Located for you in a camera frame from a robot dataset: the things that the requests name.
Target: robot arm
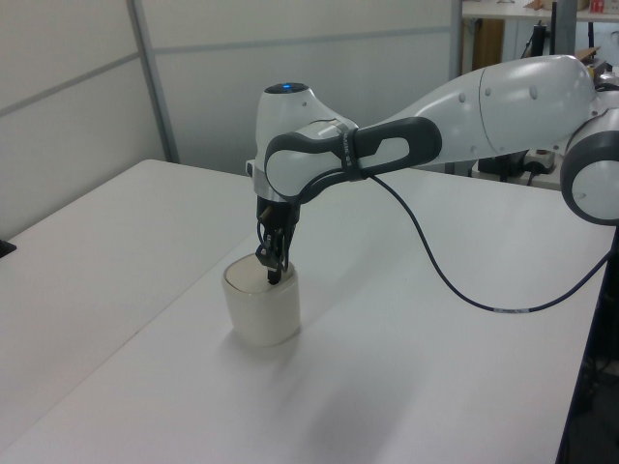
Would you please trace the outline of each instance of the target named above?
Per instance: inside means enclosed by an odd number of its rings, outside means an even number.
[[[570,208],[619,225],[619,92],[596,92],[586,68],[568,56],[471,72],[363,129],[307,86],[280,84],[260,100],[256,142],[256,255],[272,283],[287,268],[301,204],[333,184],[403,167],[551,150],[565,155]]]

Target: black object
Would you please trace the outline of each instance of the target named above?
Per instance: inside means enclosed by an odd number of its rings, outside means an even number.
[[[545,24],[533,26],[533,36],[531,37],[531,56],[542,56],[544,54]]]
[[[501,157],[480,159],[478,169],[486,174],[500,177],[501,182],[507,182],[508,177],[517,177],[524,172],[522,162],[527,150],[511,153]]]
[[[285,84],[277,84],[272,85],[271,87],[265,89],[265,94],[296,94],[297,92],[303,92],[304,90],[308,90],[308,86],[306,84],[302,84],[300,82],[287,82]]]
[[[619,228],[614,247],[619,247]],[[586,354],[592,359],[619,361],[619,255],[608,260]]]
[[[589,164],[606,160],[619,161],[617,146],[619,146],[619,130],[594,133],[576,143],[561,166],[563,199],[577,216],[594,224],[619,226],[619,218],[599,219],[587,215],[576,205],[572,185],[575,177]]]
[[[550,17],[550,54],[554,55],[557,30],[557,2],[552,2],[552,16]]]
[[[0,240],[0,258],[6,256],[9,253],[13,253],[17,247],[9,242]]]
[[[360,159],[374,155],[380,143],[389,138],[406,140],[408,153],[395,161],[367,168],[360,168],[356,162],[352,161],[353,156]],[[383,174],[430,162],[438,157],[442,143],[443,139],[438,127],[430,119],[419,116],[398,119],[372,128],[349,130],[343,132],[340,136],[318,140],[305,137],[298,132],[289,132],[278,135],[269,143],[265,155],[265,173],[268,179],[269,159],[281,150],[310,154],[333,153],[341,160],[341,168],[325,172],[318,178],[312,179],[303,188],[302,193],[298,195],[289,196],[277,192],[290,203],[307,203],[322,190],[334,184],[365,179],[370,175]]]
[[[258,196],[256,217],[260,246],[255,255],[269,270],[268,279],[272,285],[281,280],[282,271],[288,270],[288,252],[295,224],[299,222],[300,209],[299,204],[281,203]]]
[[[593,41],[593,22],[588,23],[587,33],[589,36],[589,48],[593,48],[595,46]]]

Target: white table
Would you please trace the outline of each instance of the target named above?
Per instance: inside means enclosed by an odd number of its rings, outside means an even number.
[[[497,3],[497,0],[480,0],[462,2],[462,17],[487,19],[529,19],[550,20],[551,11],[524,8],[531,0],[515,0],[514,3]],[[576,12],[579,22],[619,22],[619,14],[589,13],[589,8]]]
[[[0,451],[238,245],[254,209],[248,178],[144,161],[12,239]]]
[[[564,293],[612,240],[555,191],[383,178],[453,283],[490,305]],[[555,308],[487,313],[446,289],[371,181],[329,188],[301,215],[299,336],[252,349],[230,331],[221,274],[254,251],[249,235],[0,463],[554,462],[602,271]]]

